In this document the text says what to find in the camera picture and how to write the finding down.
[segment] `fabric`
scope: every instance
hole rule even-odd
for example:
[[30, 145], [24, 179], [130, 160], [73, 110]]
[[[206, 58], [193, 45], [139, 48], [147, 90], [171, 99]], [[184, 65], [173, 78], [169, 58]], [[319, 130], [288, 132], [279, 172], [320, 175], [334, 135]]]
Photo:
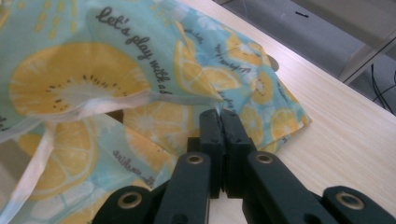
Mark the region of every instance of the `fabric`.
[[112, 191], [156, 188], [210, 108], [271, 152], [311, 121], [259, 44], [173, 0], [3, 0], [0, 46], [0, 142], [37, 167], [0, 222], [87, 223]]

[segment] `yellow lemon print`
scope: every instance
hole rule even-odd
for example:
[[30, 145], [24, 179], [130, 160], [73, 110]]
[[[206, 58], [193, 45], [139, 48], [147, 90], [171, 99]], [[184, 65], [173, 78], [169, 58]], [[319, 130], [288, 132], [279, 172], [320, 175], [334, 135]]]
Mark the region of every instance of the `yellow lemon print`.
[[230, 37], [226, 41], [228, 56], [230, 58], [254, 65], [262, 64], [260, 55], [257, 55], [248, 45], [243, 43], [233, 30], [227, 27], [223, 28], [230, 33]]
[[247, 43], [247, 45], [248, 45], [249, 47], [251, 47], [252, 49], [257, 50], [257, 51], [261, 54], [261, 56], [262, 56], [262, 63], [263, 63], [263, 64], [265, 64], [265, 65], [267, 65], [267, 66], [269, 66], [269, 67], [272, 66], [272, 65], [271, 65], [271, 62], [270, 62], [270, 60], [269, 60], [269, 58], [267, 57], [267, 54], [265, 53], [265, 51], [264, 51], [264, 49], [262, 48], [261, 45], [259, 45], [259, 44], [257, 44], [257, 43], [254, 43], [254, 42], [249, 42], [249, 43]]
[[277, 141], [274, 141], [265, 147], [261, 147], [259, 151], [267, 151], [267, 152], [275, 153], [277, 152], [278, 149], [279, 149], [279, 144]]
[[124, 124], [151, 139], [192, 127], [192, 106], [154, 102], [124, 111]]
[[6, 24], [11, 5], [12, 0], [0, 1], [0, 30], [3, 28], [4, 24]]
[[60, 223], [61, 224], [91, 223], [93, 218], [96, 216], [96, 213], [106, 202], [110, 194], [111, 194], [110, 192], [105, 193], [100, 198], [98, 198], [96, 202], [94, 202], [92, 205], [83, 208], [82, 210], [78, 210], [77, 212], [71, 214], [70, 216], [62, 220]]
[[251, 137], [255, 145], [258, 145], [264, 138], [262, 127], [262, 117], [254, 107], [245, 106], [239, 115], [247, 136]]
[[272, 100], [274, 95], [274, 85], [272, 79], [264, 72], [260, 72], [259, 78], [251, 82], [251, 99], [258, 105], [264, 105]]
[[301, 117], [301, 123], [303, 124], [303, 126], [308, 125], [311, 122], [311, 118], [309, 118], [306, 114], [303, 114], [303, 116]]
[[123, 97], [149, 90], [131, 58], [99, 43], [43, 49], [24, 60], [9, 84], [18, 113], [62, 113], [92, 98]]
[[[89, 121], [60, 123], [55, 131], [54, 149], [44, 173], [40, 176], [30, 200], [52, 197], [82, 183], [92, 172], [97, 160], [95, 133]], [[19, 146], [33, 155], [41, 136], [25, 134]]]
[[242, 86], [239, 76], [227, 68], [207, 66], [203, 69], [216, 91], [236, 89]]
[[201, 66], [180, 40], [176, 43], [174, 61], [176, 80], [184, 91], [221, 99], [206, 79]]
[[285, 95], [291, 99], [294, 103], [298, 103], [297, 99], [294, 97], [293, 94], [291, 94], [291, 92], [288, 90], [288, 88], [286, 88], [286, 86], [283, 84], [282, 81], [280, 81], [280, 79], [278, 80], [278, 86], [277, 88], [279, 89], [280, 94], [282, 94], [284, 97]]
[[194, 42], [192, 42], [192, 40], [189, 39], [189, 38], [186, 36], [186, 33], [184, 32], [184, 27], [183, 27], [183, 25], [182, 25], [180, 22], [176, 21], [175, 24], [176, 24], [176, 27], [177, 27], [178, 31], [181, 33], [181, 35], [182, 35], [182, 36], [184, 37], [184, 39], [186, 40], [186, 44], [187, 44], [187, 47], [188, 47], [189, 50], [190, 50], [190, 53], [191, 53], [192, 55], [195, 55], [195, 45], [194, 45]]
[[136, 156], [142, 158], [152, 170], [160, 172], [169, 159], [169, 153], [133, 129], [125, 128], [125, 136]]
[[271, 117], [271, 134], [275, 140], [294, 133], [298, 129], [297, 118], [290, 109], [278, 109]]

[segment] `black cable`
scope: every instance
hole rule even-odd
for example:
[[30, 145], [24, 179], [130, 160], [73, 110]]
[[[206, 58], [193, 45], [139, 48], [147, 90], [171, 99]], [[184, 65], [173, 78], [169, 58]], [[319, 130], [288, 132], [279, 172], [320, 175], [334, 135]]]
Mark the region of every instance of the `black cable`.
[[384, 91], [380, 91], [379, 88], [378, 88], [378, 86], [376, 85], [376, 82], [375, 82], [374, 65], [373, 65], [373, 64], [372, 64], [372, 66], [371, 66], [371, 69], [372, 69], [372, 82], [373, 82], [373, 88], [374, 88], [375, 95], [376, 95], [376, 97], [374, 98], [373, 102], [376, 101], [377, 99], [379, 99], [379, 100], [380, 100], [380, 103], [381, 103], [381, 105], [382, 105], [382, 107], [383, 107], [384, 109], [387, 109], [387, 108], [388, 108], [389, 112], [390, 112], [391, 114], [395, 115], [395, 114], [393, 113], [392, 109], [390, 108], [388, 102], [387, 102], [386, 99], [384, 98], [383, 94], [386, 93], [387, 91], [389, 91], [389, 90], [391, 90], [391, 89], [393, 89], [393, 88], [396, 87], [396, 71], [395, 71], [394, 76], [393, 76], [393, 80], [394, 80], [394, 83], [395, 83], [395, 84], [392, 85], [392, 86], [390, 86], [389, 88], [387, 88], [387, 89], [384, 90]]
[[371, 65], [371, 69], [372, 69], [372, 83], [373, 83], [373, 89], [374, 89], [374, 93], [375, 93], [375, 96], [376, 96], [375, 99], [379, 98], [379, 102], [381, 103], [382, 107], [383, 107], [384, 109], [386, 109], [386, 108], [385, 108], [385, 105], [384, 105], [384, 102], [383, 102], [383, 96], [380, 95], [379, 88], [378, 88], [378, 86], [376, 85], [376, 82], [375, 82], [375, 78], [374, 78], [374, 65], [373, 65], [373, 64]]

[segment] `screw hole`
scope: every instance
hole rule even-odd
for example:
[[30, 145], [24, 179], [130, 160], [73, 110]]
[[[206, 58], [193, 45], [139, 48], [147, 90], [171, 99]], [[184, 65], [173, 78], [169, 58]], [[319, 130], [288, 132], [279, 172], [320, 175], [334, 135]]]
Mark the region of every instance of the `screw hole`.
[[130, 209], [137, 207], [140, 203], [142, 203], [142, 195], [138, 192], [131, 191], [122, 194], [118, 200], [118, 204], [120, 208]]
[[342, 191], [337, 193], [335, 195], [335, 198], [343, 206], [348, 207], [350, 209], [361, 210], [364, 208], [364, 202], [353, 194]]
[[191, 164], [199, 164], [204, 160], [201, 156], [193, 155], [187, 158], [187, 162]]
[[271, 163], [273, 161], [272, 157], [263, 154], [258, 154], [255, 159], [257, 162], [266, 163], [266, 164]]

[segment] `wooden table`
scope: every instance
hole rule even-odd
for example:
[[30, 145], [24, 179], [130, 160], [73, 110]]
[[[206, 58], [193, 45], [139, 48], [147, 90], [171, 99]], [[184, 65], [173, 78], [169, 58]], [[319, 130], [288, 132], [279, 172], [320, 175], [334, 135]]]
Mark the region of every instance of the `wooden table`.
[[[357, 189], [396, 217], [396, 118], [210, 0], [182, 0], [260, 43], [314, 121], [277, 156], [311, 191]], [[241, 200], [212, 200], [209, 223], [246, 223]]]

